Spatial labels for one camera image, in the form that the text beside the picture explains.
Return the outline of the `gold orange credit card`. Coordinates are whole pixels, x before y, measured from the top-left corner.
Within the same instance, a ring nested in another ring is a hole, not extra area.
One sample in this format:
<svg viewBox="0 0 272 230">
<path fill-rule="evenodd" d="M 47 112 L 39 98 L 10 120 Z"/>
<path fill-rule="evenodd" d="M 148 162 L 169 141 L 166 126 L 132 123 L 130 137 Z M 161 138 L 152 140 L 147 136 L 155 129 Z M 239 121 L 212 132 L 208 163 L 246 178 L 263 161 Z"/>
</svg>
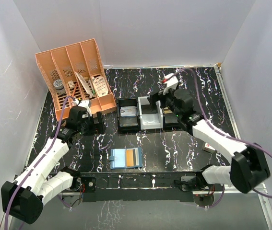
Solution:
<svg viewBox="0 0 272 230">
<path fill-rule="evenodd" d="M 126 166 L 131 168 L 140 166 L 139 148 L 126 149 Z"/>
</svg>

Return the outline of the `blue leather card holder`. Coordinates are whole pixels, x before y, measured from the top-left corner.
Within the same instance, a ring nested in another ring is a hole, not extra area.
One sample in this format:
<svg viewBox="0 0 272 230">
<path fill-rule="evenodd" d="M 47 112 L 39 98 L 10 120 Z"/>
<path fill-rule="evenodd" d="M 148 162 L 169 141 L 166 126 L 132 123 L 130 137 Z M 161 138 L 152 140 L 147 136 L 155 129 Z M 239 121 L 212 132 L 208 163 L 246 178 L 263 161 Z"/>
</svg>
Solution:
<svg viewBox="0 0 272 230">
<path fill-rule="evenodd" d="M 137 147 L 137 148 L 139 148 L 139 151 L 140 151 L 140 166 L 137 168 L 141 168 L 142 167 L 142 149 L 140 147 Z M 126 166 L 126 149 L 112 149 L 110 151 L 109 160 L 110 160 L 111 169 L 131 168 Z"/>
</svg>

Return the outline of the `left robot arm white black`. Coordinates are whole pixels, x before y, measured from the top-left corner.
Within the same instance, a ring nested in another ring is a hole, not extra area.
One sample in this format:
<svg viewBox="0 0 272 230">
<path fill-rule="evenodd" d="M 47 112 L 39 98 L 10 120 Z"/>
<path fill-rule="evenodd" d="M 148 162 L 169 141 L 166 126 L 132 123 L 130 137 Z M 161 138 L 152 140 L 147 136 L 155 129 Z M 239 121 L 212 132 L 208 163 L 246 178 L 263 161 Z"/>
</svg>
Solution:
<svg viewBox="0 0 272 230">
<path fill-rule="evenodd" d="M 13 182 L 6 181 L 1 187 L 2 208 L 6 214 L 5 229 L 8 229 L 8 216 L 33 224 L 45 204 L 62 191 L 75 188 L 80 177 L 77 170 L 66 166 L 50 179 L 48 176 L 81 137 L 105 132 L 102 113 L 97 112 L 97 118 L 93 117 L 90 100 L 79 101 L 67 96 L 64 101 L 69 99 L 74 107 L 69 110 L 66 119 L 59 119 L 56 131 L 48 138 L 35 160 Z"/>
</svg>

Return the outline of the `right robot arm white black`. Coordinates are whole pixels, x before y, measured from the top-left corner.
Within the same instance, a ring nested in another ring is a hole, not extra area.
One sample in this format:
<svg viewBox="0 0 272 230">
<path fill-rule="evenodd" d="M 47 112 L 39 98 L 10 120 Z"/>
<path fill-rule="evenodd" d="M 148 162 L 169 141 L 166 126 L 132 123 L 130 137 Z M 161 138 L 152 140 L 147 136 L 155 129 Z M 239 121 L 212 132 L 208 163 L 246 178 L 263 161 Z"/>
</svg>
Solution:
<svg viewBox="0 0 272 230">
<path fill-rule="evenodd" d="M 196 173 L 203 185 L 226 184 L 242 193 L 248 193 L 271 175 L 264 152 L 234 140 L 230 135 L 206 122 L 194 110 L 192 97 L 184 89 L 159 91 L 148 96 L 152 108 L 167 107 L 174 113 L 180 128 L 212 146 L 230 163 L 229 166 L 207 165 Z"/>
</svg>

